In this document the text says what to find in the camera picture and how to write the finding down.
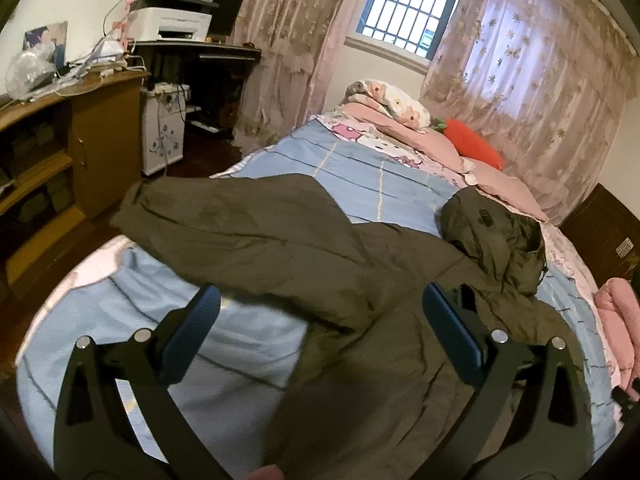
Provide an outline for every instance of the sheer curtain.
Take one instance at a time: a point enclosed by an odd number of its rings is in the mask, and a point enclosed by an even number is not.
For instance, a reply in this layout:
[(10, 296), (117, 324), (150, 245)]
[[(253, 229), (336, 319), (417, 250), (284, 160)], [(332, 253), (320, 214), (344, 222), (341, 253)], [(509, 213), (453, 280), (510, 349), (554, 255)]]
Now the sheer curtain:
[(244, 0), (232, 37), (262, 49), (246, 84), (235, 143), (273, 144), (321, 112), (358, 0)]
[(596, 0), (460, 0), (422, 101), (489, 139), (559, 223), (597, 183), (634, 56)]

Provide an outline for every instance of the black desk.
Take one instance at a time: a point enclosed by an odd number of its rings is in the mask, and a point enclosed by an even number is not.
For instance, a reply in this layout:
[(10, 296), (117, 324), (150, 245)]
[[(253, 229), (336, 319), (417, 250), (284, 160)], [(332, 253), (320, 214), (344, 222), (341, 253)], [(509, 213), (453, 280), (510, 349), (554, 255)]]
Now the black desk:
[(244, 82), (260, 63), (262, 51), (247, 46), (195, 41), (139, 41), (152, 89), (157, 82), (187, 84), (197, 120), (220, 129), (232, 128), (238, 116)]

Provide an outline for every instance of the floral pillow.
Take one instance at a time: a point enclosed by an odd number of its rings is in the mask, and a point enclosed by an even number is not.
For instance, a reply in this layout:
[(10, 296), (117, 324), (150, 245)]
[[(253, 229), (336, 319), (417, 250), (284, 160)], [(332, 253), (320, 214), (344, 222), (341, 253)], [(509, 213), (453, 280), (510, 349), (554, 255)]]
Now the floral pillow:
[(364, 104), (417, 132), (425, 132), (430, 127), (431, 114), (427, 109), (389, 83), (376, 80), (356, 81), (347, 88), (346, 97), (349, 102)]

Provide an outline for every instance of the silver bolt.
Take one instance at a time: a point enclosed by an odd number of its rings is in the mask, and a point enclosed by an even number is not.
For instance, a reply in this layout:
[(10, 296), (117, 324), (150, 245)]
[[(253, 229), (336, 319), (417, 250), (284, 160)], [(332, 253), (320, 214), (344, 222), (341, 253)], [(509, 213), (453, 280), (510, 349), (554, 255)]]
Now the silver bolt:
[(506, 343), (509, 340), (509, 336), (504, 330), (494, 330), (491, 332), (491, 339), (497, 343)]
[(87, 348), (90, 344), (91, 344), (91, 338), (87, 335), (83, 335), (82, 337), (79, 337), (78, 341), (76, 341), (76, 346), (79, 349)]
[(566, 343), (564, 342), (564, 339), (558, 336), (556, 336), (551, 340), (551, 344), (554, 346), (554, 348), (557, 348), (558, 350), (564, 350), (566, 348)]
[(133, 339), (135, 339), (139, 343), (146, 343), (151, 339), (151, 330), (148, 328), (141, 328), (137, 330), (133, 335)]

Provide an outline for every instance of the plastic bag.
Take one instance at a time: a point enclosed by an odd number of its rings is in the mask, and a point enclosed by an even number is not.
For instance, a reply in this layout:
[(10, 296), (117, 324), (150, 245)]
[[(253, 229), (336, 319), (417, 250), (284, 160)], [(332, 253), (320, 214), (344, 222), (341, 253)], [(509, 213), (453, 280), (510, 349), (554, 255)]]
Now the plastic bag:
[(29, 92), (46, 83), (56, 73), (50, 62), (56, 45), (45, 41), (12, 57), (6, 69), (4, 84), (11, 99), (24, 99)]

